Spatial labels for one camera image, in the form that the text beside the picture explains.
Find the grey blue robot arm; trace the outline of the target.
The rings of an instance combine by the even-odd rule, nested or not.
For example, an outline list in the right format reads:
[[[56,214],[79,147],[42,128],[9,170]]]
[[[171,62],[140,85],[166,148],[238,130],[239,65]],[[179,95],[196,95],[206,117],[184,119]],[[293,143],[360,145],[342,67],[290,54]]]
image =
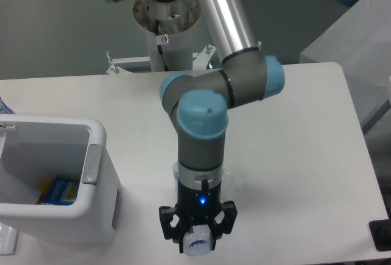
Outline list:
[[[228,110],[274,96],[285,84],[280,62],[260,52],[239,0],[199,2],[221,69],[199,76],[175,73],[163,57],[169,75],[159,90],[178,136],[177,203],[160,207],[159,219],[164,237],[189,256],[214,250],[237,216],[233,201],[220,201]]]

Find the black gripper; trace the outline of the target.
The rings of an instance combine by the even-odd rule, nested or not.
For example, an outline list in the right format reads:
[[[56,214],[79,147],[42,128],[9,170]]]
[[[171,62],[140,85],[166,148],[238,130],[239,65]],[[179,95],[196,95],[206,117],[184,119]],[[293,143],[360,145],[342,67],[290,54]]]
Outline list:
[[[221,184],[210,188],[208,192],[190,189],[178,181],[177,206],[160,206],[159,221],[166,240],[178,244],[179,252],[184,253],[185,231],[194,225],[208,225],[213,240],[212,250],[215,250],[217,240],[224,234],[230,234],[238,215],[233,200],[221,203]],[[217,223],[216,217],[222,212],[222,220]],[[177,224],[171,223],[178,217]]]

